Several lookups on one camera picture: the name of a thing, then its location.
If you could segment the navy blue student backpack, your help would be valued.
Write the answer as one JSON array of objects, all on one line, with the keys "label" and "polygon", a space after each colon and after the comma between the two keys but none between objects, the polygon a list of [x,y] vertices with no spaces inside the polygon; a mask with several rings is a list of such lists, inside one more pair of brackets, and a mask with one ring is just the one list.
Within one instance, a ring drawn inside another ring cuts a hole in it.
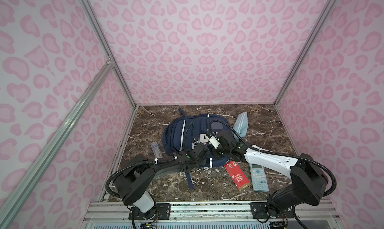
[{"label": "navy blue student backpack", "polygon": [[[162,144],[168,155],[180,152],[189,152],[199,143],[205,145],[209,152],[204,163],[199,168],[223,167],[230,160],[238,161],[237,154],[230,154],[231,147],[237,144],[237,136],[227,119],[220,115],[200,114],[198,116],[186,116],[179,109],[181,116],[173,120],[164,130]],[[225,146],[215,148],[205,138],[206,133],[212,133],[220,139],[225,140]]]}]

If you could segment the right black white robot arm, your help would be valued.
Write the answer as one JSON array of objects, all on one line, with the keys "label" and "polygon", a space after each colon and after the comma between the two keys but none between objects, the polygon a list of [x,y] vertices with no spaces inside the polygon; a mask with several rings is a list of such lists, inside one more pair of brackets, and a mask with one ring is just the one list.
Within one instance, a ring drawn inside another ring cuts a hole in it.
[{"label": "right black white robot arm", "polygon": [[206,137],[214,147],[215,156],[226,155],[232,161],[260,165],[288,177],[292,183],[279,189],[267,198],[263,213],[277,218],[285,210],[307,204],[318,206],[320,200],[333,193],[337,188],[335,175],[324,165],[316,162],[307,154],[291,155],[278,153],[249,145],[237,132],[231,136],[222,136],[214,132],[214,120],[208,124]]}]

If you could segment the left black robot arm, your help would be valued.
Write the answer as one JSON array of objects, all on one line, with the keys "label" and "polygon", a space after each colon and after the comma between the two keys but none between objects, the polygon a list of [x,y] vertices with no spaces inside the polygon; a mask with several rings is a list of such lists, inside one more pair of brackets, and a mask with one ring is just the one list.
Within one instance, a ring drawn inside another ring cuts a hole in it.
[{"label": "left black robot arm", "polygon": [[125,168],[107,179],[105,189],[111,196],[120,198],[125,206],[130,206],[132,211],[139,210],[145,218],[152,218],[158,206],[147,189],[153,179],[203,166],[209,152],[207,146],[198,143],[187,152],[172,153],[164,158],[148,159],[137,155]]}]

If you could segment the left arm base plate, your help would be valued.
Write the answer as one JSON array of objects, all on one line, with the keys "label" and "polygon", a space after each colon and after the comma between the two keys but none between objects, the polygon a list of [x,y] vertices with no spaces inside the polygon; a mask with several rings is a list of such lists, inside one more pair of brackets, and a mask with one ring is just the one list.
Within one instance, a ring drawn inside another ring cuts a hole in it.
[{"label": "left arm base plate", "polygon": [[134,221],[169,220],[170,212],[171,204],[169,203],[155,204],[145,213],[143,213],[139,208],[133,207],[129,214],[129,219],[133,219]]}]

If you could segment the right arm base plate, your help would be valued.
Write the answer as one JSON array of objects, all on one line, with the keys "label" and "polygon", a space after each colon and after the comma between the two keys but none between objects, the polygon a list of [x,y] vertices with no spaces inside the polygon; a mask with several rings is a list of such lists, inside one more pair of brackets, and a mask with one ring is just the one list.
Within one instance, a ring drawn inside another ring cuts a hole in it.
[{"label": "right arm base plate", "polygon": [[266,219],[281,219],[282,216],[288,219],[294,218],[292,208],[277,213],[274,209],[268,208],[266,202],[251,202],[250,208],[253,219],[259,219],[260,221],[265,221]]}]

